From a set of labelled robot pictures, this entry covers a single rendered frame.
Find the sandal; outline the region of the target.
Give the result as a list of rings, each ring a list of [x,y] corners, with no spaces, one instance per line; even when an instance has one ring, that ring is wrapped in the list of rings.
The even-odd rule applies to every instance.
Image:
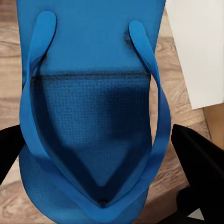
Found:
[[[144,208],[171,132],[154,56],[165,3],[16,0],[20,174],[29,199],[57,224],[132,224]]]

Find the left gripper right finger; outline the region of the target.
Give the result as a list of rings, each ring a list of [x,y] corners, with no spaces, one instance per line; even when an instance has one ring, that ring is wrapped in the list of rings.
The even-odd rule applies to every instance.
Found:
[[[206,224],[224,224],[224,150],[178,124],[171,141]]]

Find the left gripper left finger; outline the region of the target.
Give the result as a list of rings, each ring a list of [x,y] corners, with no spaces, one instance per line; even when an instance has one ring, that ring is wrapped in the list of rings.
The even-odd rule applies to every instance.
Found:
[[[25,143],[20,125],[0,130],[0,185]]]

